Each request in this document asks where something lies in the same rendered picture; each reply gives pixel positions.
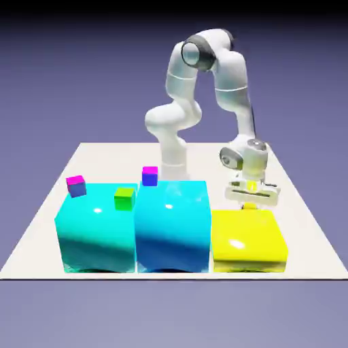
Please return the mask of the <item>large cyan box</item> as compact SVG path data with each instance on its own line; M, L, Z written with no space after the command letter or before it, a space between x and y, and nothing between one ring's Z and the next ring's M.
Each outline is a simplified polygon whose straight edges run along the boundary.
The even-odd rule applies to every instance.
M137 270L206 273L211 208L205 181L139 186L135 205Z
M134 183L89 183L86 194L63 201L54 223L66 273L133 273L135 271L134 209L117 210L118 188Z

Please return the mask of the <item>small green cube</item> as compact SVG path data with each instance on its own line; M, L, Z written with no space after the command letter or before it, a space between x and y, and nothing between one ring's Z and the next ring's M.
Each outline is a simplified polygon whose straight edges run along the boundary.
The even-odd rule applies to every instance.
M135 205L135 189L119 187L114 194L114 204L118 211L132 211Z

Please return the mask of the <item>large yellow box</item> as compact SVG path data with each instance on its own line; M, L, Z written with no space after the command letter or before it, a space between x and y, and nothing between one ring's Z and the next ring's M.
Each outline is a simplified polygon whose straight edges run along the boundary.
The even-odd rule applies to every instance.
M216 273L282 273L288 247L272 211L213 210L211 252Z

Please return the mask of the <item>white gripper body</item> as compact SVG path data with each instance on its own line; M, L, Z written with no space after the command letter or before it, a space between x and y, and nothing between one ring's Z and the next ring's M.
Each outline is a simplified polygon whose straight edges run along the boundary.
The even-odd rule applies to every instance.
M275 184L236 179L227 185L225 197L241 204L253 203L256 205L276 206L280 191L280 187Z

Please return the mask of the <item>small magenta blue cube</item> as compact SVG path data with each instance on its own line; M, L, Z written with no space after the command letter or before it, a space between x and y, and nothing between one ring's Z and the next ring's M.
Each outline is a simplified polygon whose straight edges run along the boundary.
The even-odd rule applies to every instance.
M143 167L141 183L143 186L157 186L158 167Z
M82 175L67 177L66 183L71 198L86 195L86 182Z

